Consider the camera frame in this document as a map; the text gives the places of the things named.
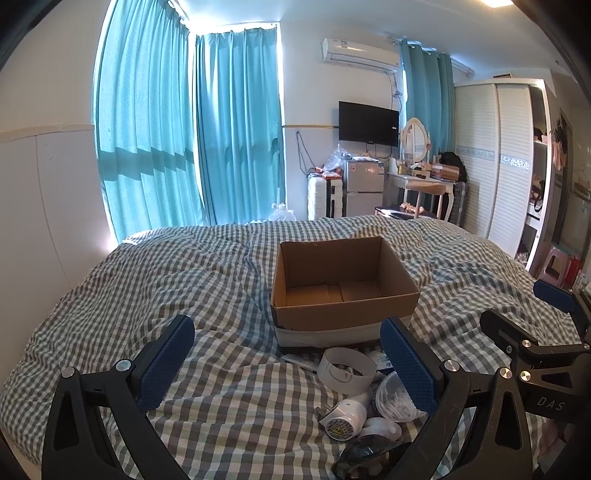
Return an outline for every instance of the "plastic bag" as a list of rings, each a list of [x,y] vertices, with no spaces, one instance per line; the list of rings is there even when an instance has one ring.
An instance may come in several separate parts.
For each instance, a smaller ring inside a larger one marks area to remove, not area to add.
[[[273,213],[269,215],[270,222],[295,222],[296,216],[293,210],[288,210],[285,203],[273,204]]]
[[[322,170],[335,171],[337,168],[342,170],[345,166],[345,160],[348,157],[352,157],[352,155],[346,150],[343,150],[339,144],[338,148],[332,153],[328,161],[324,164],[324,167],[322,167]]]
[[[375,394],[375,405],[382,417],[397,423],[414,421],[426,415],[414,406],[396,372],[389,374],[380,383]]]

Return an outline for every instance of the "oval mirror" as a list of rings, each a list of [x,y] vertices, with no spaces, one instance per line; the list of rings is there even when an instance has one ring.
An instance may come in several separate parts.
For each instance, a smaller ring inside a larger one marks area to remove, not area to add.
[[[418,118],[411,118],[402,131],[402,146],[405,157],[413,162],[420,162],[428,154],[429,136]]]

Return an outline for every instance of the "blue tile border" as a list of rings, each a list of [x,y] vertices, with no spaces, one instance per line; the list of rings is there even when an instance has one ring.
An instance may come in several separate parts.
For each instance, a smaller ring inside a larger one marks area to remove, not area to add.
[[[495,161],[495,153],[491,150],[484,150],[483,148],[464,147],[463,145],[456,146],[456,154],[466,157],[480,158],[481,160]]]
[[[524,160],[523,158],[512,157],[511,155],[501,154],[501,163],[511,167],[521,168],[522,170],[530,169],[530,163],[527,160]]]
[[[463,145],[456,146],[456,154],[460,157],[480,158],[481,160],[495,161],[495,153],[492,150],[485,150],[483,148],[464,147]],[[529,170],[531,168],[530,162],[523,158],[512,157],[511,155],[501,155],[501,163],[511,167],[520,168],[521,170]]]

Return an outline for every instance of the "pink stool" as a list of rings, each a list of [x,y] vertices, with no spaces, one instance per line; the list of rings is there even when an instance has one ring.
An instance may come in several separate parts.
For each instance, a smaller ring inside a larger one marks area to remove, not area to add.
[[[564,287],[570,260],[570,255],[564,253],[556,245],[552,245],[540,275],[538,275],[538,280],[544,280],[558,288]]]

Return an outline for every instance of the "television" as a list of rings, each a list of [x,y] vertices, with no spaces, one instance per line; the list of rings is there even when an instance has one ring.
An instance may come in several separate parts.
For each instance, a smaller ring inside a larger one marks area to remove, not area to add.
[[[388,108],[339,102],[339,140],[397,147],[399,115]]]

